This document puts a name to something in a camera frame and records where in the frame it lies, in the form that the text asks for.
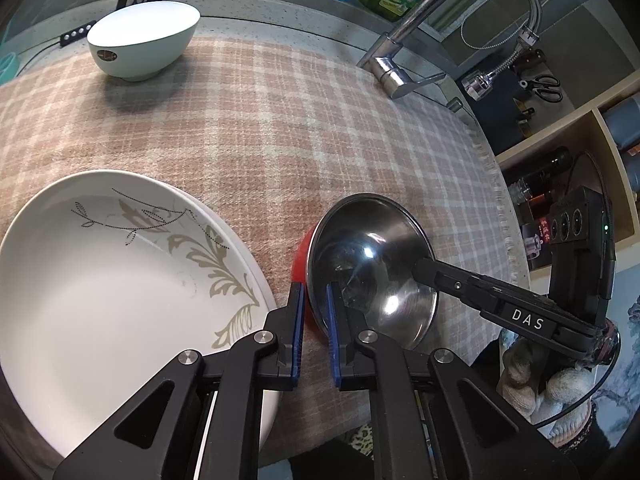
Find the faucet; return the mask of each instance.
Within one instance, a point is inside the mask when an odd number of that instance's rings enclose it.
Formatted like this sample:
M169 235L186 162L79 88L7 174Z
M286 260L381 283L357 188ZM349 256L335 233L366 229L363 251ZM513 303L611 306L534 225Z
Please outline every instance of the faucet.
M421 0L406 16L398 22L391 32L380 35L367 53L358 62L360 68L372 72L382 83L386 94L392 99L405 96L420 86L435 83L444 79L444 72L437 73L419 81L401 69L394 56L402 49L402 41L411 34L444 0ZM540 27L542 7L539 0L529 0L529 19L522 26L513 53L493 70L480 72L476 70L465 77L462 85L466 93L475 101L487 95L493 86L494 79L506 70L511 63L527 48L538 40L536 34Z

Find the gloved hand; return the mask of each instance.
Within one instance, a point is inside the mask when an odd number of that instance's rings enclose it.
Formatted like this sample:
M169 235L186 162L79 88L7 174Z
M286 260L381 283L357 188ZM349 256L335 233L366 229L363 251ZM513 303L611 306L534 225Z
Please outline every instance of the gloved hand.
M502 357L504 371L498 382L498 393L531 424L554 416L586 394L594 384L595 373L586 368L565 368L552 375L542 393L532 377L532 365L544 358L545 350L537 343L518 338ZM591 415L591 401L580 406L539 431L556 447L575 438Z

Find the black power strip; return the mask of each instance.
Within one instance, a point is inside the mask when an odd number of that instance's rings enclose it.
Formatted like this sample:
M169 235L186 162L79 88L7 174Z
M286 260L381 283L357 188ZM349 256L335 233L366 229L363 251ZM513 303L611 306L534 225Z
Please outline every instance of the black power strip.
M60 34L60 46L67 46L69 43L73 43L74 41L86 38L89 30L91 30L94 25L95 20L89 23L85 23L84 25L74 28L73 30L69 30L68 32Z

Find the checkered cloth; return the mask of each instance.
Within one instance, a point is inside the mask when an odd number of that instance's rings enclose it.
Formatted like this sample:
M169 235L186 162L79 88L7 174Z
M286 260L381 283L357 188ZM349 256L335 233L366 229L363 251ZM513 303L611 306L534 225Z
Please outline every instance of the checkered cloth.
M416 94L391 101L374 77L317 54L194 39L146 82L105 76L89 54L0 88L0 229L56 179L90 168L144 173L201 199L254 254L278 304L305 232L337 200L386 195L436 256L527 284L520 233L486 139ZM498 327L448 296L421 349L472 361ZM264 462L369 419L363 392L334 389L325 346L305 332L300 386L284 394Z

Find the white bowl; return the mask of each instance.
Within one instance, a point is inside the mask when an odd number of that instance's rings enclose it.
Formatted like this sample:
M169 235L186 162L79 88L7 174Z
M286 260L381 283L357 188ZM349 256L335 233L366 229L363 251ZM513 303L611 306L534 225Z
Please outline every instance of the white bowl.
M193 37L200 13L181 2L145 2L108 14L87 35L103 72L143 81L174 62Z
M124 171L71 175L0 246L0 364L34 428L67 456L175 355L228 349L275 307L215 213ZM265 392L260 444L279 393Z

